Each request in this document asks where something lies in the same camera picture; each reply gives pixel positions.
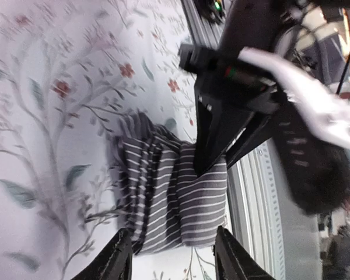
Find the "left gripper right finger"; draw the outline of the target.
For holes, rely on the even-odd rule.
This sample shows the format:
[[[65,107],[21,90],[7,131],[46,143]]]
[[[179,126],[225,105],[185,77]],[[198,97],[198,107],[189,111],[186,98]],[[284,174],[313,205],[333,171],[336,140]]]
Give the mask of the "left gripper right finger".
[[[213,254],[217,280],[275,280],[222,226],[217,229]]]

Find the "grey striped underwear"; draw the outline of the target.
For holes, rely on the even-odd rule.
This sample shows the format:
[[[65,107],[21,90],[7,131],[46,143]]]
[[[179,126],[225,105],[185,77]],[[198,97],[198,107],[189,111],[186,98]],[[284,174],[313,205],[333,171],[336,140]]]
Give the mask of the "grey striped underwear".
[[[122,116],[111,150],[119,169],[123,223],[135,254],[208,247],[225,220],[226,160],[195,173],[195,145],[138,112]]]

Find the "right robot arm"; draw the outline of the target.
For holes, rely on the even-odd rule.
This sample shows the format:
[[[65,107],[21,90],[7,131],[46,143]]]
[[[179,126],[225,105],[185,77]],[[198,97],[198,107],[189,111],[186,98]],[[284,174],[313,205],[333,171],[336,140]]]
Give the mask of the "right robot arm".
[[[181,69],[196,76],[201,176],[232,166],[272,139],[294,203],[308,215],[350,200],[350,103],[290,56],[302,28],[302,1],[183,1],[192,44]]]

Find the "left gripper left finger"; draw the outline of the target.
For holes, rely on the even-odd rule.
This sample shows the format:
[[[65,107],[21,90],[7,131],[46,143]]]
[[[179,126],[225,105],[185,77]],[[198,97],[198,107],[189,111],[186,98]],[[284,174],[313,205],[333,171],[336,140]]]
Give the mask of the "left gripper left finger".
[[[132,255],[129,231],[122,228],[97,257],[72,280],[130,280]]]

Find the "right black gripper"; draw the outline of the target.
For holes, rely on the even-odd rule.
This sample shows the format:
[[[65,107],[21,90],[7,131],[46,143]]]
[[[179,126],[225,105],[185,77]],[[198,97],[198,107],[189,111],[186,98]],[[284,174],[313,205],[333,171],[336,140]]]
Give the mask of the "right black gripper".
[[[179,67],[196,76],[197,141],[194,170],[208,171],[226,152],[227,169],[271,138],[273,74],[205,46],[182,44]]]

